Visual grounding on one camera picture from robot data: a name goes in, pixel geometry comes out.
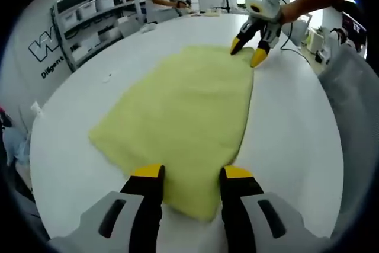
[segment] table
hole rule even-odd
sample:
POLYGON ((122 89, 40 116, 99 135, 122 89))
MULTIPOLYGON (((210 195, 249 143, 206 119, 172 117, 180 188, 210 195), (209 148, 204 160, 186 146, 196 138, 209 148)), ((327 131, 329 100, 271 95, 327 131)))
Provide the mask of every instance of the table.
MULTIPOLYGON (((33 124, 30 153, 34 196, 50 237, 71 233, 84 211, 128 178, 90 144, 89 129, 161 59, 191 44, 230 46, 245 21, 232 14, 170 20, 107 48, 58 88, 33 124)), ((282 34, 256 68, 253 107, 235 164, 299 210, 311 232, 330 236, 342 197, 339 132, 311 67, 280 51, 285 39, 282 34)), ((258 41, 256 36, 248 46, 258 41)), ((158 252, 222 252, 224 245, 220 217, 200 223, 163 205, 158 252)))

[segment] white table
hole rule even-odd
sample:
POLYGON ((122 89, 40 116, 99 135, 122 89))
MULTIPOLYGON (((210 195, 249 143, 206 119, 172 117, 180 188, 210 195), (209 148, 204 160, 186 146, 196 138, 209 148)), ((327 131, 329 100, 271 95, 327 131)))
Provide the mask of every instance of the white table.
MULTIPOLYGON (((90 144, 88 130, 162 58, 191 44, 229 47, 245 21, 244 15, 222 15, 159 24, 107 48, 62 84, 36 118, 31 138, 34 196, 51 237, 73 231, 85 210, 119 191, 127 179, 90 144)), ((248 46, 256 47, 258 40, 248 46)), ((256 68, 253 107, 236 165, 298 209, 310 231, 330 236, 342 197, 339 132, 316 75, 299 55, 280 51, 284 40, 282 35, 256 68)), ((223 242, 219 217, 205 224, 163 206, 158 252, 196 252, 197 245, 221 252, 223 242)))

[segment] yellow cloth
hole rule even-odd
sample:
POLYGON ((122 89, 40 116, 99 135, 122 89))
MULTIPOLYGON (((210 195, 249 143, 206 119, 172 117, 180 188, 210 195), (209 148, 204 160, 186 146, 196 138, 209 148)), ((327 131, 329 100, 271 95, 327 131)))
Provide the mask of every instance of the yellow cloth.
POLYGON ((209 221, 220 204, 218 177, 236 157, 253 84, 252 48, 195 46, 165 60, 121 97, 89 132, 130 175, 165 166, 164 202, 209 221))

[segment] ceiling light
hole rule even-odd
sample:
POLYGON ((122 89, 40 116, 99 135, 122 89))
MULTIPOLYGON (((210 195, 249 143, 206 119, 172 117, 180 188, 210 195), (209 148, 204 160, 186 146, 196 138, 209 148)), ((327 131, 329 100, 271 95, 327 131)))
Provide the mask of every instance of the ceiling light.
POLYGON ((345 0, 345 1, 349 1, 349 2, 351 2, 351 3, 356 3, 355 0, 345 0))

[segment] black cable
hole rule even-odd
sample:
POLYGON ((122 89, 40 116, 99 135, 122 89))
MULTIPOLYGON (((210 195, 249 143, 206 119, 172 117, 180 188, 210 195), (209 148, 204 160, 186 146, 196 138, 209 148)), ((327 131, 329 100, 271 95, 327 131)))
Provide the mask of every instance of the black cable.
POLYGON ((288 35, 287 40, 286 40, 286 41, 284 42, 284 44, 280 47, 280 49, 283 50, 283 51, 285 51, 285 50, 289 50, 289 51, 291 51, 291 52, 297 53, 298 55, 300 55, 301 57, 303 57, 303 58, 307 61, 307 63, 308 63, 309 65, 311 65, 310 62, 309 62, 309 60, 308 60, 303 54, 301 54, 300 52, 298 52, 298 51, 296 51, 296 50, 292 50, 292 49, 283 49, 284 46, 290 41, 290 38, 291 38, 291 36, 292 36, 292 30, 293 30, 293 27, 294 27, 294 26, 293 26, 293 23, 291 22, 290 34, 288 35))

